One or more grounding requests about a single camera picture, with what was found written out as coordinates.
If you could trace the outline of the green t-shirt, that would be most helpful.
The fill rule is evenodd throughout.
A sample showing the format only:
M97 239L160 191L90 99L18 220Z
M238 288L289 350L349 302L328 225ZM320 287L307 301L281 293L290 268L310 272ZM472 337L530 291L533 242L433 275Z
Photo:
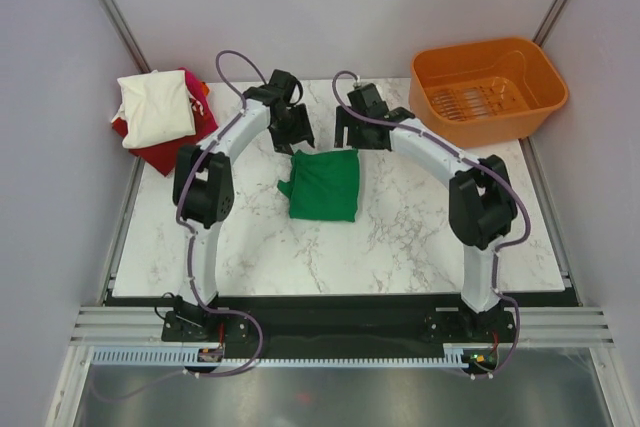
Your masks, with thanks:
M289 201L291 219L327 222L356 220L360 190L359 152L296 152L288 181L277 188Z

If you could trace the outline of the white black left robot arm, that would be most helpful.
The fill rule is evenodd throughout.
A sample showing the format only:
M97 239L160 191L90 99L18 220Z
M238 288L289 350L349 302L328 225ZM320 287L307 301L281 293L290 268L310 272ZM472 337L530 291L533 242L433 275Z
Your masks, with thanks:
M303 92L291 73L274 70L268 82L240 94L241 110L197 144L177 154L173 202L186 229L187 273L164 320L165 342L204 342L216 335L217 250L222 223L233 208L232 166L255 137L267 131L277 153L291 155L301 142L314 145Z

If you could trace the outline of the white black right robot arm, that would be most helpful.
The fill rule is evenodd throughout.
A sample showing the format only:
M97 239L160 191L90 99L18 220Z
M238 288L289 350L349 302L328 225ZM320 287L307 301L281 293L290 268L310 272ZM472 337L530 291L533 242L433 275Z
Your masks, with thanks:
M453 324L477 341L496 329L504 317L500 292L500 251L512 245L505 237L521 213L528 238L531 221L511 186L505 162L496 155L480 158L429 130L409 110L391 110L374 83L357 81L336 108L335 145L360 150L388 150L417 163L448 190L448 222L463 245L462 306Z

